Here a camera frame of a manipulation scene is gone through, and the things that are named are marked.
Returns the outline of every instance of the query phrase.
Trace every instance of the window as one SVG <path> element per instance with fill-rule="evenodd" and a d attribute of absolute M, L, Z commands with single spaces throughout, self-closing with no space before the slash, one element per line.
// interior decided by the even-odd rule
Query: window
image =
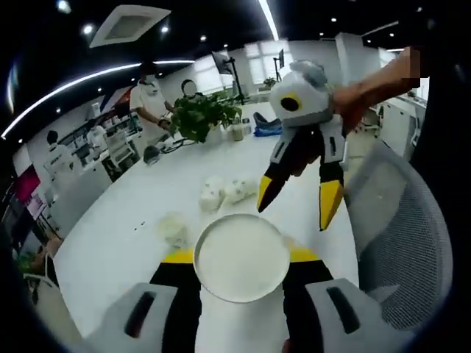
<path fill-rule="evenodd" d="M 261 84 L 269 77 L 276 78 L 274 57 L 278 57 L 281 49 L 285 52 L 285 68 L 282 72 L 289 71 L 287 67 L 293 62 L 293 56 L 287 40 L 267 41 L 245 46 L 245 55 L 249 60 L 250 73 L 254 84 Z"/>
<path fill-rule="evenodd" d="M 220 53 L 229 57 L 227 51 Z M 212 55 L 197 60 L 194 63 L 194 69 L 196 71 L 196 86 L 198 91 L 203 94 L 211 94 L 233 86 L 232 75 L 220 75 Z"/>

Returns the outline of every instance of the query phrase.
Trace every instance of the ceiling light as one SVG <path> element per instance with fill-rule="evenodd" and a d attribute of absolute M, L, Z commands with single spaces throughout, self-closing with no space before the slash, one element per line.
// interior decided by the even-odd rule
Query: ceiling light
<path fill-rule="evenodd" d="M 92 33 L 92 31 L 93 31 L 93 26 L 91 24 L 86 24 L 82 28 L 82 33 L 84 35 L 89 35 L 90 33 Z"/>
<path fill-rule="evenodd" d="M 272 31 L 273 40 L 279 40 L 280 37 L 278 37 L 277 27 L 275 26 L 275 21 L 273 21 L 273 16 L 268 3 L 266 0 L 258 0 L 258 2 L 260 3 L 260 6 L 262 6 L 263 14 L 265 15 L 266 21 L 268 22 L 270 31 Z"/>
<path fill-rule="evenodd" d="M 59 0 L 56 3 L 57 9 L 62 13 L 71 13 L 71 5 L 66 0 Z"/>
<path fill-rule="evenodd" d="M 160 60 L 160 61 L 154 61 L 154 64 L 156 65 L 165 65 L 165 64 L 192 64 L 194 63 L 194 60 Z M 88 81 L 89 79 L 94 79 L 95 77 L 99 77 L 102 75 L 106 74 L 111 74 L 113 72 L 117 71 L 122 71 L 122 70 L 127 70 L 128 68 L 137 68 L 140 66 L 141 63 L 135 63 L 135 64 L 129 64 L 129 65 L 123 65 L 123 66 L 116 66 L 114 68 L 107 68 L 106 70 L 94 72 L 93 74 L 89 74 L 84 77 L 80 77 L 79 79 L 75 79 L 72 82 L 66 83 L 59 88 L 56 88 L 52 92 L 46 94 L 43 98 L 39 99 L 35 103 L 33 103 L 31 106 L 25 109 L 20 115 L 18 115 L 15 120 L 13 120 L 10 125 L 2 132 L 1 138 L 4 140 L 6 139 L 5 136 L 16 126 L 17 123 L 21 121 L 26 115 L 30 114 L 36 107 L 40 106 L 42 103 L 45 101 L 49 100 L 50 98 L 56 96 L 57 94 L 63 92 L 64 90 L 68 90 L 69 88 L 72 88 L 75 85 L 78 85 L 79 83 L 82 83 L 84 81 Z"/>

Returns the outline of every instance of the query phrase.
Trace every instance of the ceiling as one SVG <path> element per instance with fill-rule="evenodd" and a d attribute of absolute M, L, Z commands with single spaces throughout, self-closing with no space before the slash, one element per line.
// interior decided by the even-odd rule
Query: ceiling
<path fill-rule="evenodd" d="M 171 10 L 169 17 L 152 27 L 134 43 L 113 44 L 89 49 L 93 35 L 81 33 L 85 24 L 99 28 L 118 5 L 118 0 L 68 0 L 71 13 L 60 13 L 55 1 L 14 1 L 10 15 L 1 24 L 6 54 L 0 61 L 0 82 L 7 82 L 12 67 L 15 68 L 14 108 L 12 114 L 2 105 L 0 129 L 3 130 L 18 114 L 31 104 L 64 83 L 104 68 L 153 60 L 195 60 L 211 50 L 220 50 L 225 43 L 228 50 L 245 43 L 272 39 L 258 0 L 154 0 L 125 1 L 124 4 L 141 4 Z M 411 15 L 421 1 L 395 1 L 394 6 L 375 0 L 268 0 L 280 38 L 288 40 L 318 40 L 333 38 L 339 32 L 362 35 L 373 29 Z M 162 24 L 169 32 L 162 34 Z M 207 41 L 200 43 L 201 35 Z M 408 29 L 395 26 L 364 38 L 366 45 L 387 49 L 402 48 L 409 44 Z M 184 65 L 166 65 L 158 68 L 163 76 L 181 69 Z M 138 69 L 97 77 L 56 95 L 34 109 L 7 136 L 8 140 L 27 140 L 62 113 L 85 103 L 98 95 L 128 86 L 138 76 Z"/>

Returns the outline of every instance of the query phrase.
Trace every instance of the blue object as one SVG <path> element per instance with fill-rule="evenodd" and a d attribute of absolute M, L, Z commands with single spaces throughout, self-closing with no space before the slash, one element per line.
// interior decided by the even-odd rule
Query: blue object
<path fill-rule="evenodd" d="M 255 128 L 253 135 L 257 138 L 264 138 L 265 136 L 281 135 L 281 126 L 278 129 L 260 129 L 258 126 Z"/>

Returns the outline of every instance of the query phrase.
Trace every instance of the computer monitor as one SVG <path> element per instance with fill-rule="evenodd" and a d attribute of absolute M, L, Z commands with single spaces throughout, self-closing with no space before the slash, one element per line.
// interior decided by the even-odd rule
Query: computer monitor
<path fill-rule="evenodd" d="M 278 54 L 278 60 L 280 61 L 280 70 L 285 67 L 285 51 L 281 49 L 280 53 Z"/>
<path fill-rule="evenodd" d="M 216 67 L 218 68 L 219 74 L 221 75 L 232 75 L 233 71 L 230 67 L 230 59 L 229 57 L 216 53 L 212 51 L 211 54 L 213 55 L 214 62 L 216 63 Z"/>

